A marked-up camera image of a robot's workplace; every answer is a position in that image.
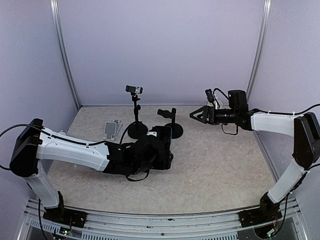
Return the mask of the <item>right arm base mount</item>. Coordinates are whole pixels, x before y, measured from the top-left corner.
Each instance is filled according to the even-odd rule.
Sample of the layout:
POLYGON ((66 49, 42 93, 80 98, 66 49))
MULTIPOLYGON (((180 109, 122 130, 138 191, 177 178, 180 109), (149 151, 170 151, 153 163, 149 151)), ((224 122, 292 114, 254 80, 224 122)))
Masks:
POLYGON ((275 221, 276 218, 281 219, 282 213, 278 208, 275 211, 265 212, 258 207, 249 210, 242 210, 238 213, 238 216, 241 227, 246 228, 275 221))

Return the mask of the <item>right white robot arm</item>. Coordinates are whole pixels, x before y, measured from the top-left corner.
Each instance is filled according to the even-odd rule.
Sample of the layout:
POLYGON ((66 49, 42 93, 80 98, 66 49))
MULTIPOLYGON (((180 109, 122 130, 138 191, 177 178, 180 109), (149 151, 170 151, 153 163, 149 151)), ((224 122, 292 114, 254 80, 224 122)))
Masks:
POLYGON ((225 95, 228 107, 218 104, 214 91, 205 90, 208 104, 190 113, 190 118, 209 125, 234 124, 237 129, 266 132, 293 139, 292 159, 275 185, 266 193, 265 202, 280 203, 297 187, 320 157, 320 124, 309 109, 303 112, 272 112, 249 109, 246 92, 230 90, 225 95))

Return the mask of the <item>blue phone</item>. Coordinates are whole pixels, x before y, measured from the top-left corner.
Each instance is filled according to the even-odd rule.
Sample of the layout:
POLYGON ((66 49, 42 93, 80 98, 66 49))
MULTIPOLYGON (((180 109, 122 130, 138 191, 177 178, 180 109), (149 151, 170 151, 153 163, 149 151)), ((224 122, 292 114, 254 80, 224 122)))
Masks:
POLYGON ((170 126, 161 126, 160 127, 160 140, 164 144, 166 150, 171 151, 172 145, 172 128, 170 126))

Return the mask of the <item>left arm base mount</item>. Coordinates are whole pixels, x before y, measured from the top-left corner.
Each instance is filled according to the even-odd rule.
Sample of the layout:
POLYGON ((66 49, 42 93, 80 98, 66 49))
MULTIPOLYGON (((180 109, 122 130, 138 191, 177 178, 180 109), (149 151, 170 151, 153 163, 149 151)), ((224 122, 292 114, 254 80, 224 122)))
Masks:
POLYGON ((62 225, 68 225, 69 227, 84 228, 87 213, 69 208, 64 208, 62 210, 51 208, 45 210, 43 218, 62 225))

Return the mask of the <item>short black phone stand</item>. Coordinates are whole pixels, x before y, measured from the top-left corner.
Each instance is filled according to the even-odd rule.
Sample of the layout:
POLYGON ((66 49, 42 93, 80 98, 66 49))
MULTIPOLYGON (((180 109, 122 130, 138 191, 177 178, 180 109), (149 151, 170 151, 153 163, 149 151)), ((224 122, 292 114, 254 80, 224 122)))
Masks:
POLYGON ((171 111, 162 110, 162 109, 157 110, 157 114, 159 116, 162 116, 165 119, 171 120, 171 122, 167 123, 165 126, 171 128, 171 138, 172 139, 178 139, 184 133, 183 127, 180 124, 176 123, 176 113, 177 113, 177 109, 174 107, 171 109, 171 111))

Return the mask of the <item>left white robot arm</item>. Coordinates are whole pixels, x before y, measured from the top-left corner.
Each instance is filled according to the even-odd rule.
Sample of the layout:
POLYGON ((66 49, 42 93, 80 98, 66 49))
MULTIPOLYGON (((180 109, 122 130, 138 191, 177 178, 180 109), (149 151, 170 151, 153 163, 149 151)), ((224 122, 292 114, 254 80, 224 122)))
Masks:
POLYGON ((23 127, 16 139, 9 169, 25 179, 45 209, 50 209, 50 214, 61 223, 70 218, 70 211, 63 206, 62 194, 50 183, 41 160, 122 175, 130 182, 133 175, 170 169, 173 160, 172 129, 169 126, 154 126, 135 142, 128 143, 92 142, 70 137, 44 127, 39 118, 23 124, 23 127))

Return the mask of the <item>tall black phone stand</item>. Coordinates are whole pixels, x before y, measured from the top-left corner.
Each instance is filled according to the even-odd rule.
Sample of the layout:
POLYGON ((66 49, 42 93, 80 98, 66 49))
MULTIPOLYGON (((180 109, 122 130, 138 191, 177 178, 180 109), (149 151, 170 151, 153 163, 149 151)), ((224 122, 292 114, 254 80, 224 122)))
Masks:
POLYGON ((141 106, 137 104, 138 101, 141 99, 139 98, 139 95, 142 94, 143 88, 137 87, 137 86, 125 86, 125 91, 127 93, 130 93, 131 100, 133 101, 134 109, 134 122, 128 127, 128 136, 132 139, 138 139, 142 135, 145 135, 148 132, 148 127, 143 124, 141 121, 139 121, 139 111, 141 110, 141 106))

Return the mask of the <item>white folding phone stand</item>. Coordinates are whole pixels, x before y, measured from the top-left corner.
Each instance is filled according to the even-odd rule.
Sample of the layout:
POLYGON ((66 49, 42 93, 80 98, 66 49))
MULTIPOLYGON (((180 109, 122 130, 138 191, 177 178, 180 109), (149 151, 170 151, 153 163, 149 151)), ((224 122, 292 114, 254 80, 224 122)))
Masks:
POLYGON ((104 125, 103 139, 114 141, 118 136, 123 123, 121 120, 107 121, 104 125))

